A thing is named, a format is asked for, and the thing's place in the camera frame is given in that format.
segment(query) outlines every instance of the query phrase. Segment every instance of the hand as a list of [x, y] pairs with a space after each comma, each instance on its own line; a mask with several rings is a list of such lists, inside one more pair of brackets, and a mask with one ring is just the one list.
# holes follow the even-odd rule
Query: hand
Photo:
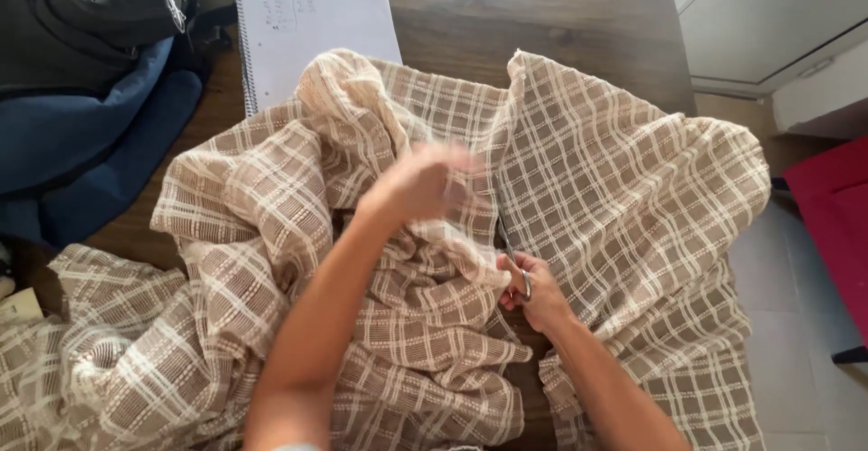
[[463, 146], [414, 145], [359, 200], [359, 210], [397, 229], [414, 219], [445, 216], [471, 192], [450, 182], [451, 170], [475, 172], [479, 163]]
[[[512, 275], [509, 287], [500, 295], [500, 304], [506, 310], [513, 310], [516, 305], [521, 305], [530, 327], [546, 335], [552, 328], [575, 318], [570, 304], [564, 298], [561, 288], [557, 286], [557, 281], [548, 271], [548, 264], [521, 251], [515, 251], [513, 254], [515, 263], [506, 255], [497, 257], [497, 269], [509, 271]], [[519, 268], [527, 271], [530, 278], [532, 291], [529, 301], [519, 295], [525, 293], [524, 277]]]

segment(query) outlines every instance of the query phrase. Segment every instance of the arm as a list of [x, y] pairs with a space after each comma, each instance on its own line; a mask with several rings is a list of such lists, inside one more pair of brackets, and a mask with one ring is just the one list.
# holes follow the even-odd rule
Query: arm
[[329, 449], [331, 399], [371, 270], [389, 237], [412, 219], [439, 217], [450, 169], [474, 167], [456, 147], [423, 146], [389, 168], [314, 272], [278, 329], [245, 419], [244, 450], [310, 444]]
[[512, 281], [500, 302], [507, 310], [523, 305], [531, 327], [555, 346], [602, 445], [610, 451], [689, 451], [672, 420], [573, 314], [545, 261], [516, 252], [515, 262], [530, 275], [531, 300], [515, 295], [524, 291], [524, 280], [515, 264], [502, 255], [497, 266], [507, 269]]

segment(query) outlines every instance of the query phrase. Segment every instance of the person's left hand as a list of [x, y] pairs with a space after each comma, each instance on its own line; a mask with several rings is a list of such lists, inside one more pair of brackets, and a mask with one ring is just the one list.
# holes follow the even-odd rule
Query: person's left hand
[[398, 158], [362, 196], [359, 210], [374, 213], [395, 228], [415, 219], [442, 217], [472, 195], [450, 183], [450, 171], [482, 168], [463, 146], [414, 145], [412, 153]]

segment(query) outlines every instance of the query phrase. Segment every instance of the paper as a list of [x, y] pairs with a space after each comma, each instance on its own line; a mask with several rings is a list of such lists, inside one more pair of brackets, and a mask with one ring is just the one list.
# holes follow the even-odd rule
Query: paper
[[0, 302], [0, 323], [42, 319], [42, 309], [33, 289], [21, 290]]
[[295, 92], [321, 52], [347, 48], [401, 63], [389, 0], [239, 0], [248, 91], [258, 110]]

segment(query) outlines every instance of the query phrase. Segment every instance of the beige plaid fabric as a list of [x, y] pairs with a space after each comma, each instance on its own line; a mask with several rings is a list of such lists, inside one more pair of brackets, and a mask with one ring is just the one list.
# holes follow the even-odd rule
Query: beige plaid fabric
[[[548, 260], [693, 445], [761, 447], [725, 255], [767, 199], [757, 141], [545, 57], [518, 52], [508, 71], [498, 90], [330, 52], [287, 102], [177, 157], [151, 226], [175, 237], [189, 280], [67, 248], [52, 268], [69, 321], [0, 335], [3, 449], [237, 446], [274, 333], [339, 234], [332, 217], [410, 144], [452, 139], [490, 166], [462, 179], [479, 201], [386, 246], [338, 382], [336, 448], [522, 432], [502, 373], [530, 353], [495, 308], [495, 189], [513, 246]], [[540, 378], [560, 447], [595, 447], [557, 355]]]

